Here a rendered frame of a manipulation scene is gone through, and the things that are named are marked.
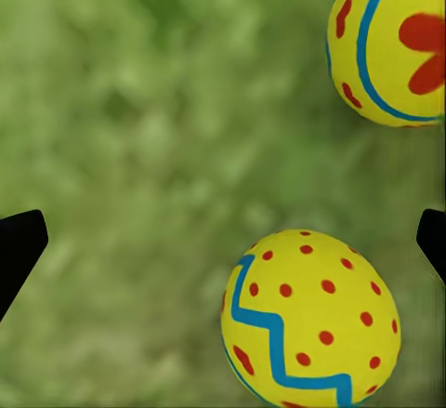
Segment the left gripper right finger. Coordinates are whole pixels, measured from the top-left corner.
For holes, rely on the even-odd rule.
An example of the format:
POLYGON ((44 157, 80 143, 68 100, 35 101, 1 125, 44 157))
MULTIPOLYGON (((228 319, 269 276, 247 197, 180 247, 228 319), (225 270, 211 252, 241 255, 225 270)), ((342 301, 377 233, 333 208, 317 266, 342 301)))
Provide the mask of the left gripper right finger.
POLYGON ((446 213, 425 209, 418 226, 416 241, 446 283, 446 213))

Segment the easter egg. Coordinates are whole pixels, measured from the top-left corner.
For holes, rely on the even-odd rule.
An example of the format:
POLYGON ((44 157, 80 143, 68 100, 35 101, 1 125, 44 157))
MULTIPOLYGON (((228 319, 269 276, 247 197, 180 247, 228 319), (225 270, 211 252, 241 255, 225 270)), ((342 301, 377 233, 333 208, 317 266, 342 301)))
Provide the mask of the easter egg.
POLYGON ((400 356, 390 293, 348 244, 276 231, 243 254, 227 283, 221 338, 230 367, 273 408, 357 408, 400 356))
POLYGON ((446 0, 334 0, 326 58, 338 93, 365 118, 446 121, 446 0))

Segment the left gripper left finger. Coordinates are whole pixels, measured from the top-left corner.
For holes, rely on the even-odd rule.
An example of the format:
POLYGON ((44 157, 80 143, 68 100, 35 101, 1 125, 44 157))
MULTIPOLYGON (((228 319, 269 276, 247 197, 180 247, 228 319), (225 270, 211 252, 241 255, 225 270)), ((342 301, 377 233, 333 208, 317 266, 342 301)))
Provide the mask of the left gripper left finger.
POLYGON ((0 322, 47 244, 39 209, 0 219, 0 322))

